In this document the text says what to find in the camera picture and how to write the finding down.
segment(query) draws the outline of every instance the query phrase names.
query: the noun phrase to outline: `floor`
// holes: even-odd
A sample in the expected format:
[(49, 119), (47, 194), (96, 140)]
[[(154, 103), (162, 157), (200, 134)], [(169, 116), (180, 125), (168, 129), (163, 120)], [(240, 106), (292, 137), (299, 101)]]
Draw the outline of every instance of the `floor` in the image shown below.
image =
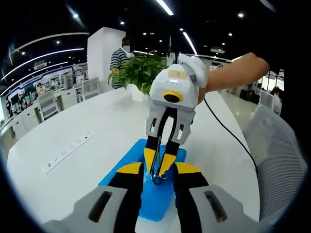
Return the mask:
[(245, 101), (233, 94), (227, 93), (226, 91), (222, 91), (221, 96), (225, 100), (239, 127), (243, 131), (253, 117), (257, 105), (252, 102)]

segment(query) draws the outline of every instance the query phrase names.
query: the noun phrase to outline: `office chair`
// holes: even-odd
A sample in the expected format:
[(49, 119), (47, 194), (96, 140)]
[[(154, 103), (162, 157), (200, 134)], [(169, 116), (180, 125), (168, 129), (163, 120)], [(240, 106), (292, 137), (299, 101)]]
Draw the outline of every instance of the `office chair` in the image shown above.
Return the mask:
[(79, 95), (80, 101), (85, 101), (100, 94), (98, 90), (98, 81), (98, 78), (83, 81), (82, 93)]
[(243, 131), (258, 166), (259, 220), (279, 218), (307, 172), (295, 133), (269, 108), (259, 105)]
[(259, 104), (262, 104), (266, 106), (267, 108), (273, 110), (274, 109), (274, 96), (269, 94), (268, 92), (260, 90)]
[(59, 112), (53, 91), (48, 91), (37, 98), (43, 120), (47, 120)]

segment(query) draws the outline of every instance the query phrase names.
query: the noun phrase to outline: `blue pad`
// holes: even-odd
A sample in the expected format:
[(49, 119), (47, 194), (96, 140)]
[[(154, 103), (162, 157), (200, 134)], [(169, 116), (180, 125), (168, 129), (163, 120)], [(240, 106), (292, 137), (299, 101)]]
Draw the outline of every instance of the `blue pad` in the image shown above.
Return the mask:
[[(144, 163), (144, 148), (146, 146), (146, 139), (140, 139), (135, 145), (126, 153), (126, 155), (117, 163), (117, 165), (99, 182), (98, 186), (108, 185), (117, 170), (124, 165), (131, 162)], [(160, 154), (163, 156), (165, 146), (160, 146)], [(184, 149), (178, 149), (176, 162), (184, 162), (187, 152)], [(139, 216), (145, 219), (158, 222), (162, 220), (170, 205), (173, 190), (173, 170), (172, 167), (166, 172), (168, 178), (162, 180), (160, 185), (155, 185), (151, 180), (151, 175), (147, 172), (146, 165), (144, 165), (144, 184), (141, 195), (141, 208)]]

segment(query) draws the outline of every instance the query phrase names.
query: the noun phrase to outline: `human arm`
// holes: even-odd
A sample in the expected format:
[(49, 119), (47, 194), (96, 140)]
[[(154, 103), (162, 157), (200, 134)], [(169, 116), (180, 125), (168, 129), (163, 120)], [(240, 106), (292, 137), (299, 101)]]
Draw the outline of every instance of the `human arm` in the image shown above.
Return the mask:
[(210, 71), (206, 87), (200, 88), (198, 104), (205, 93), (250, 84), (264, 76), (269, 68), (265, 60), (250, 52), (223, 68)]
[(120, 63), (121, 63), (120, 57), (116, 54), (116, 52), (114, 52), (111, 55), (111, 62), (110, 62), (111, 71), (118, 74), (119, 70), (117, 67), (120, 65)]

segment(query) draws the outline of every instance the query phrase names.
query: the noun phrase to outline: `white pillar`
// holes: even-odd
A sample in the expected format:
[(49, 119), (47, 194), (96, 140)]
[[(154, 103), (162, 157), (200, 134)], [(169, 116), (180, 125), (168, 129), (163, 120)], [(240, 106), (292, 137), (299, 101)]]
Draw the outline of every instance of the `white pillar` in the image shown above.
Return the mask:
[(101, 93), (112, 90), (108, 85), (111, 54), (121, 47), (125, 32), (112, 28), (101, 28), (87, 40), (88, 78), (99, 78)]

